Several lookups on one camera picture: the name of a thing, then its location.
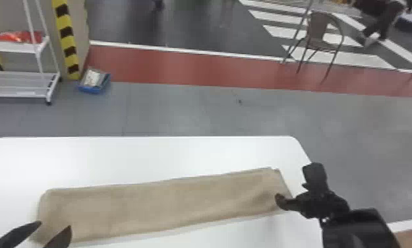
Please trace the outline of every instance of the chair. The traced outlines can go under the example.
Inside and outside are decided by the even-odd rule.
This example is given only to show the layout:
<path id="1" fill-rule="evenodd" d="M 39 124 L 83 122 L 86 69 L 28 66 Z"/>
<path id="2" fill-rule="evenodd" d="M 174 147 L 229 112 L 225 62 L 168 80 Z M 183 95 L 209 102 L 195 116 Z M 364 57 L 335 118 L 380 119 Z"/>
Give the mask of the chair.
<path id="1" fill-rule="evenodd" d="M 338 19 L 328 13 L 313 11 L 312 14 L 310 14 L 310 16 L 308 17 L 308 22 L 309 22 L 309 25 L 307 26 L 306 36 L 300 39 L 295 44 L 295 47 L 292 49 L 289 55 L 291 55 L 295 51 L 295 49 L 297 49 L 297 47 L 302 41 L 306 42 L 305 50 L 304 50 L 303 56 L 301 57 L 301 60 L 299 62 L 299 66 L 297 69 L 297 73 L 298 73 L 299 70 L 301 69 L 301 65 L 303 64 L 303 60 L 304 60 L 304 57 L 308 49 L 313 49 L 314 52 L 307 59 L 307 61 L 310 61 L 310 59 L 312 59 L 312 57 L 318 51 L 326 51 L 326 52 L 333 53 L 334 57 L 332 59 L 332 62 L 330 62 L 329 68 L 327 69 L 327 72 L 326 72 L 326 76 L 324 77 L 326 78 L 329 75 L 330 69 L 332 68 L 332 65 L 334 64 L 336 55 L 338 54 L 338 51 L 341 48 L 341 45 L 344 43 L 344 33 L 343 33 L 343 30 L 341 29 Z M 329 24 L 332 24 L 333 26 L 335 26 L 335 28 L 338 30 L 339 34 L 341 35 L 341 42 L 338 45 L 333 45 L 323 40 L 323 37 L 327 30 L 327 26 Z"/>

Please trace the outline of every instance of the person's leg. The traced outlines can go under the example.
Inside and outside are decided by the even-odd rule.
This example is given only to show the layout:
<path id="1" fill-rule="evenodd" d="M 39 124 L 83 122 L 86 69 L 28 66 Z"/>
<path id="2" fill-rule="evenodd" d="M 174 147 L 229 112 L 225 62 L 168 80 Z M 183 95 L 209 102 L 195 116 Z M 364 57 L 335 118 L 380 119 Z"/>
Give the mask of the person's leg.
<path id="1" fill-rule="evenodd" d="M 155 2 L 155 8 L 162 9 L 164 7 L 163 0 L 154 0 L 154 2 Z"/>
<path id="2" fill-rule="evenodd" d="M 389 29 L 398 18 L 398 16 L 404 11 L 404 6 L 398 2 L 389 3 L 388 11 L 384 17 L 384 23 L 380 28 L 380 37 L 379 40 L 386 40 L 388 37 Z"/>
<path id="3" fill-rule="evenodd" d="M 392 25 L 393 21 L 397 17 L 397 15 L 404 10 L 404 6 L 398 2 L 391 2 L 388 3 L 384 12 L 378 17 L 378 19 L 372 23 L 371 25 L 367 26 L 363 30 L 363 34 L 366 37 L 369 37 L 376 31 L 380 31 L 381 35 L 387 35 L 387 31 Z"/>

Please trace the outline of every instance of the white floor line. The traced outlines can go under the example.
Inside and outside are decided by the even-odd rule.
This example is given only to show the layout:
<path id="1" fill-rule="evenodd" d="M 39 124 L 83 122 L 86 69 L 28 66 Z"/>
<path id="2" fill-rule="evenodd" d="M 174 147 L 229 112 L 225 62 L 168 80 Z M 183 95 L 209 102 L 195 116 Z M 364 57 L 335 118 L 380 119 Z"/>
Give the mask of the white floor line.
<path id="1" fill-rule="evenodd" d="M 412 220 L 404 220 L 387 224 L 392 233 L 412 230 Z"/>
<path id="2" fill-rule="evenodd" d="M 297 49 L 292 53 L 292 57 L 297 61 L 301 60 L 304 53 L 303 47 L 297 47 Z M 305 61 L 312 55 L 313 50 L 308 50 L 306 52 Z M 330 63 L 333 58 L 333 54 L 325 52 L 317 52 L 315 56 L 312 57 L 310 61 L 319 63 Z M 376 55 L 369 54 L 359 54 L 359 53 L 349 53 L 341 51 L 338 53 L 335 59 L 335 64 L 337 65 L 352 65 L 358 67 L 373 67 L 381 69 L 395 69 L 391 64 L 387 63 L 385 60 L 381 59 Z"/>
<path id="3" fill-rule="evenodd" d="M 290 24 L 296 24 L 296 25 L 298 25 L 301 21 L 301 17 L 298 17 L 298 16 L 281 15 L 281 14 L 268 13 L 268 12 L 263 12 L 263 11 L 254 11 L 251 9 L 249 9 L 249 12 L 252 14 L 254 18 L 257 18 L 259 20 L 269 20 L 272 22 L 284 22 L 284 23 L 290 23 Z M 307 26 L 307 20 L 304 20 L 303 25 Z M 335 26 L 331 24 L 328 25 L 328 28 L 336 30 Z"/>
<path id="4" fill-rule="evenodd" d="M 242 59 L 259 59 L 259 60 L 270 60 L 270 61 L 282 61 L 283 59 L 282 57 L 273 57 L 273 56 L 250 55 L 250 54 L 242 54 L 242 53 L 223 53 L 219 51 L 203 51 L 203 50 L 183 49 L 183 48 L 173 48 L 173 47 L 146 46 L 146 45 L 118 43 L 118 42 L 103 42 L 99 40 L 91 40 L 90 45 L 135 48 L 135 49 L 154 50 L 154 51 L 171 51 L 171 52 L 177 52 L 177 53 L 191 53 L 191 54 L 199 54 L 199 55 L 236 57 L 236 58 L 242 58 Z"/>
<path id="5" fill-rule="evenodd" d="M 296 32 L 296 29 L 293 28 L 282 28 L 279 26 L 269 26 L 269 25 L 264 25 L 264 28 L 267 29 L 267 31 L 274 37 L 279 37 L 279 38 L 287 38 L 291 39 L 293 38 L 293 35 Z M 300 30 L 297 36 L 297 40 L 304 38 L 306 36 L 306 31 L 305 30 Z M 338 45 L 341 42 L 341 36 L 339 34 L 330 34 L 326 33 L 324 35 L 324 40 L 331 44 Z M 355 46 L 355 47 L 362 47 L 362 45 L 358 42 L 356 42 L 354 39 L 350 38 L 349 36 L 346 36 L 344 39 L 343 45 L 348 45 L 348 46 Z"/>
<path id="6" fill-rule="evenodd" d="M 260 1 L 252 1 L 252 0 L 239 0 L 243 5 L 258 7 L 262 9 L 274 9 L 277 11 L 287 11 L 292 13 L 304 14 L 306 9 L 300 7 L 292 7 L 288 5 L 280 5 L 277 3 L 266 3 Z"/>
<path id="7" fill-rule="evenodd" d="M 349 24 L 350 26 L 356 28 L 357 30 L 363 30 L 366 26 L 358 22 L 357 20 L 344 15 L 344 14 L 336 14 L 334 13 L 336 17 L 338 17 L 340 20 L 344 21 L 345 23 Z M 377 38 L 378 34 L 373 34 L 371 36 L 372 38 Z M 403 57 L 406 59 L 408 62 L 412 63 L 412 53 L 410 51 L 407 51 L 404 47 L 401 47 L 400 45 L 396 44 L 395 42 L 391 40 L 386 40 L 384 42 L 380 42 L 383 46 L 391 50 L 392 52 L 398 54 L 400 57 Z"/>

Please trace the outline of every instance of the towel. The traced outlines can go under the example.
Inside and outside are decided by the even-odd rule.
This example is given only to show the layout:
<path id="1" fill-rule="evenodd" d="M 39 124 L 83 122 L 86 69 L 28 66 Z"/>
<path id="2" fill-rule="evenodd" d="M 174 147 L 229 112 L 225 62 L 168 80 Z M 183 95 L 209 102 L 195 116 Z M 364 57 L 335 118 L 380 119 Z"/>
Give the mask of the towel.
<path id="1" fill-rule="evenodd" d="M 157 232 L 279 210 L 290 197 L 279 170 L 257 170 L 128 185 L 50 189 L 38 206 L 43 224 L 32 239 L 46 243 L 68 225 L 72 242 Z"/>

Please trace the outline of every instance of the red strip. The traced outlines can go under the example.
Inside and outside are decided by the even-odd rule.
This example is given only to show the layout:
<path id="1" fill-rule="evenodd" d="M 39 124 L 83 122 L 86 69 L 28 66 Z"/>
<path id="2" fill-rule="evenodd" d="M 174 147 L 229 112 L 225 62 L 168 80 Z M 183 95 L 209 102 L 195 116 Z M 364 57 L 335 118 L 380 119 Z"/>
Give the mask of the red strip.
<path id="1" fill-rule="evenodd" d="M 382 69 L 297 64 L 121 47 L 91 46 L 86 64 L 112 73 L 115 82 L 188 84 L 411 96 L 412 75 Z"/>

